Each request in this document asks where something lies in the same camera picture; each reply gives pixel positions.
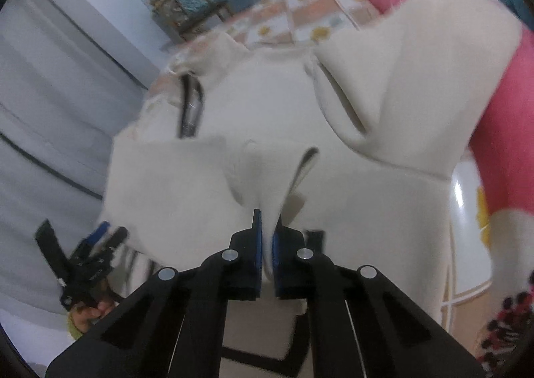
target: white cloth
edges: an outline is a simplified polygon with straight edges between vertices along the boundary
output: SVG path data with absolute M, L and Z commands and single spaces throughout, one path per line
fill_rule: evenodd
M 380 24 L 319 46 L 317 98 L 347 146 L 449 177 L 521 36 L 492 0 L 408 0 Z
M 268 214 L 268 258 L 285 203 L 284 223 L 324 229 L 335 263 L 377 266 L 437 319 L 448 176 L 520 24 L 491 0 L 410 0 L 371 29 L 340 33 L 317 51 L 330 76 L 309 49 L 250 52 L 212 33 L 204 51 L 170 66 L 205 88 L 197 139 L 140 143 L 134 129 L 116 138 L 105 215 L 132 231 L 131 245 L 180 269 L 226 247 L 256 205 Z M 299 175 L 316 147 L 317 162 Z

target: person's hand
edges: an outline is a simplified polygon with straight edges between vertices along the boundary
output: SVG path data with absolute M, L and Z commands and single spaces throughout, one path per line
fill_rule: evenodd
M 102 281 L 102 290 L 106 292 L 108 289 L 108 284 L 106 280 Z M 111 310 L 115 308 L 115 302 L 110 298 L 109 295 L 104 294 L 103 297 L 98 302 L 97 308 L 90 308 L 84 303 L 78 303 L 74 305 L 70 311 L 70 316 L 72 317 L 72 322 L 76 329 L 80 333 L 87 333 L 89 328 L 91 328 L 91 321 L 93 319 L 103 318 L 110 313 Z

